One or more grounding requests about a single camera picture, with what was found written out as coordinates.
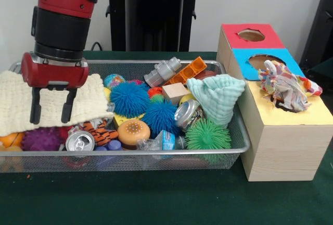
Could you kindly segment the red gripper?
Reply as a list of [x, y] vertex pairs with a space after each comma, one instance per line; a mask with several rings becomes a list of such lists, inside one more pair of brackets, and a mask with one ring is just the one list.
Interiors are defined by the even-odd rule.
[[73, 102], [77, 89], [84, 85], [88, 77], [86, 59], [77, 62], [64, 62], [39, 57], [35, 53], [24, 53], [21, 61], [21, 72], [24, 82], [32, 88], [32, 105], [30, 122], [39, 124], [41, 116], [40, 91], [50, 85], [68, 88], [66, 102], [62, 108], [61, 122], [71, 119]]

